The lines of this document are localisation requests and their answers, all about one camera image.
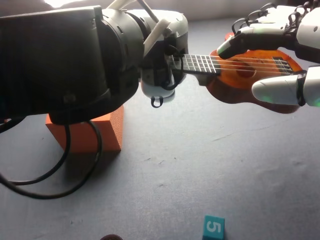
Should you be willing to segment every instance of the number 5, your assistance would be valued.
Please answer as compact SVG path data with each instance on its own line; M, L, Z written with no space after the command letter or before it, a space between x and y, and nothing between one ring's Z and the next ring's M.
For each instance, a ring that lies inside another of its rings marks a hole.
M221 232L221 224L220 224L220 223L218 223L218 222L213 222L213 227L210 227L210 224L211 224L211 221L208 221L208 222L206 223L206 229L207 229L209 232L211 232L211 233L215 232L215 231L216 231L216 227L218 228L218 233Z

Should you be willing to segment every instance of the bright light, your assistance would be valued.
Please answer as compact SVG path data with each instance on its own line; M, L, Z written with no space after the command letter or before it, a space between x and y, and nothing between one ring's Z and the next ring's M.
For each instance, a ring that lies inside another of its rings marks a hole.
M44 0L46 4L51 5L53 8L60 8L62 5L80 1L83 0Z

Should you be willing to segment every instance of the table surface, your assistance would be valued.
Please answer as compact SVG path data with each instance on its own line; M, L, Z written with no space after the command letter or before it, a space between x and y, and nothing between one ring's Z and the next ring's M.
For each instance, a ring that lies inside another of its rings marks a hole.
M209 54L233 22L191 22L189 52ZM193 76L158 109L139 89L124 105L121 153L104 154L80 190L41 201L0 186L0 239L200 240L205 215L225 218L227 240L320 239L319 119L308 106L286 115L219 102ZM1 134L0 152L1 172L18 180L43 174L63 153L44 115ZM92 159L73 155L25 188L65 190Z

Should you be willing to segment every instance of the orange ukulele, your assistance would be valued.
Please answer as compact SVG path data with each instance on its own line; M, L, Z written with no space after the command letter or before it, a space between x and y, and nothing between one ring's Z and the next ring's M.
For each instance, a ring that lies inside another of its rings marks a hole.
M171 59L172 69L181 70L179 57ZM253 83L263 78L290 75L302 68L279 50L247 51L229 59L221 59L217 51L210 55L183 56L183 72L195 75L216 99L228 104L254 103L277 113L289 114L299 106L279 105L257 100L251 91Z

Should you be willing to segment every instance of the blue cube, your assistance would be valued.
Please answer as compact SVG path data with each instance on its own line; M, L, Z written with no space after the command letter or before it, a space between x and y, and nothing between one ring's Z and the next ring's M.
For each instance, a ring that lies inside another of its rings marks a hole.
M206 215L203 224L202 240L224 240L225 219L217 216Z

